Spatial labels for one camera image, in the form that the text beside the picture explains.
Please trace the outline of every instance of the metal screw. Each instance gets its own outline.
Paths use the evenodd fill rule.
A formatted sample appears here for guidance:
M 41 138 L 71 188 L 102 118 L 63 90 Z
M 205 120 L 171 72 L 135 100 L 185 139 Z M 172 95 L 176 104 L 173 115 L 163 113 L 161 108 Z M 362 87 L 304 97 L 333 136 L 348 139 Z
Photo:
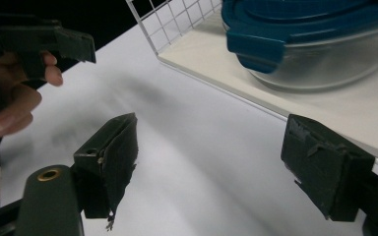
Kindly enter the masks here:
M 50 181 L 59 177 L 60 173 L 61 173 L 61 170 L 58 168 L 49 169 L 39 174 L 38 177 L 36 178 L 38 179 L 38 181 L 41 181 L 41 182 Z

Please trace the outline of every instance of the white table surface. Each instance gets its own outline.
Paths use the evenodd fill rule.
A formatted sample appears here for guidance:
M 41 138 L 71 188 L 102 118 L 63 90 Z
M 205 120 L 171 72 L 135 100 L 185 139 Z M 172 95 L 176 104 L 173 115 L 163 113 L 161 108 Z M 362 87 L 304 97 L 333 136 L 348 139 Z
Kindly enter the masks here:
M 86 235 L 361 235 L 357 222 L 325 220 L 281 161 L 285 120 L 162 65 L 134 27 L 97 63 L 40 89 L 33 123 L 3 140 L 3 206 L 41 167 L 73 153 L 107 120 L 135 112 L 137 168 L 113 232 L 85 219 Z

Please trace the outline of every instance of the finger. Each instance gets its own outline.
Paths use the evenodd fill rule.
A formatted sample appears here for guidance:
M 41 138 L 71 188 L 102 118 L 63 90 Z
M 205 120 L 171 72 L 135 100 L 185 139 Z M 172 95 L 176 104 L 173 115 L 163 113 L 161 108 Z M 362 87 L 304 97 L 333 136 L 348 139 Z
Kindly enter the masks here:
M 7 135 L 12 135 L 14 133 L 17 133 L 23 130 L 26 126 L 28 126 L 32 122 L 32 120 L 33 120 L 32 114 L 28 114 L 27 116 L 24 116 L 17 123 L 13 124 L 12 126 L 8 127 L 5 130 L 0 131 L 0 138 Z
M 19 62 L 19 58 L 14 52 L 5 52 L 0 56 L 0 64 L 5 66 L 14 65 Z
M 63 85 L 61 71 L 56 66 L 47 66 L 45 68 L 45 79 L 53 86 L 59 87 Z
M 51 54 L 49 51 L 41 52 L 42 61 L 46 66 L 55 66 L 57 65 L 57 58 Z
M 0 132 L 30 115 L 41 102 L 41 94 L 24 85 L 15 86 L 12 96 L 12 102 L 0 112 Z

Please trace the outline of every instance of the white wire grid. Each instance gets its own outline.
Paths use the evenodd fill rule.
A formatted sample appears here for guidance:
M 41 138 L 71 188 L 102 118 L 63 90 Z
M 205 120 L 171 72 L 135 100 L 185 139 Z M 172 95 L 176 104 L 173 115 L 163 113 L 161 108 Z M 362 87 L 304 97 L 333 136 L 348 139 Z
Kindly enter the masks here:
M 158 55 L 187 31 L 221 9 L 221 0 L 126 0 L 153 52 Z M 140 16 L 134 2 L 149 1 L 152 10 Z

